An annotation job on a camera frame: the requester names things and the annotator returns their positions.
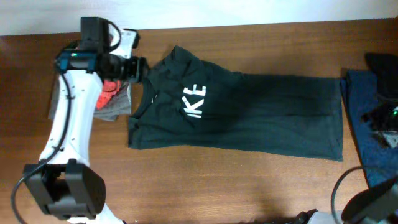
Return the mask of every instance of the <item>blue cloth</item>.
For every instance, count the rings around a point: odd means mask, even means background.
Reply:
[[[361,116],[372,111],[379,105],[377,100],[377,78],[369,71],[349,70],[346,78],[341,80],[341,94],[347,114],[354,129],[354,136],[364,166],[388,167],[389,178],[398,170],[398,148],[381,147],[373,137],[369,123],[363,123]],[[387,180],[386,174],[375,170],[366,170],[366,179],[370,187]]]

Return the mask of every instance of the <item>black cable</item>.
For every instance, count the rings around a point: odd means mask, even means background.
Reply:
[[[357,166],[357,167],[353,167],[353,168],[347,170],[346,172],[344,172],[343,175],[341,175],[341,177],[337,180],[337,182],[335,184],[335,187],[333,188],[333,191],[331,193],[331,199],[330,199],[331,214],[332,214],[333,219],[335,220],[336,224],[341,224],[339,219],[338,219],[338,217],[337,217],[336,208],[335,208],[335,197],[336,197],[337,189],[340,186],[340,184],[343,181],[343,179],[346,176],[348,176],[348,174],[350,174],[350,173],[352,173],[352,172],[354,172],[356,170],[359,170],[359,169],[362,169],[362,170],[371,169],[371,170],[376,170],[376,171],[378,171],[380,173],[383,173],[383,175],[385,174],[385,170],[380,168],[380,167],[377,167],[377,166]]]
[[[120,41],[122,40],[122,33],[121,33],[120,29],[117,27],[117,25],[115,25],[115,24],[114,24],[113,22],[111,22],[111,21],[108,21],[108,22],[109,22],[109,24],[111,24],[111,25],[116,29],[116,31],[117,31],[118,34],[119,34],[119,42],[118,42],[117,44],[113,45],[113,46],[110,46],[110,48],[109,48],[109,51],[111,52],[111,51],[113,51],[114,49],[116,49],[117,47],[119,47]]]
[[[45,160],[40,161],[39,162],[40,165],[37,166],[32,172],[30,172],[27,175],[23,176],[17,182],[17,184],[15,185],[15,187],[12,190],[12,193],[11,193],[11,207],[12,207],[12,211],[14,212],[15,217],[17,218],[17,220],[18,220],[18,222],[20,224],[27,224],[27,222],[21,217],[21,215],[19,214],[18,209],[17,209],[16,194],[17,194],[18,188],[27,179],[31,178],[34,174],[40,172],[43,169],[43,167],[57,155],[59,150],[61,150],[61,147],[62,147],[62,144],[63,144],[63,142],[65,140],[65,137],[67,136],[69,120],[70,120],[70,112],[71,112],[71,109],[72,109],[72,96],[71,96],[71,93],[70,93],[70,88],[69,88],[69,84],[67,82],[67,79],[65,78],[64,74],[62,74],[62,73],[60,74],[60,76],[62,77],[62,80],[65,83],[65,86],[66,86],[67,92],[68,92],[68,95],[67,95],[68,108],[67,108],[67,115],[66,115],[66,118],[65,118],[65,125],[63,127],[62,135],[61,135],[60,141],[58,143],[58,146],[53,147],[54,148],[53,153],[51,153],[51,155],[48,158],[46,158]]]

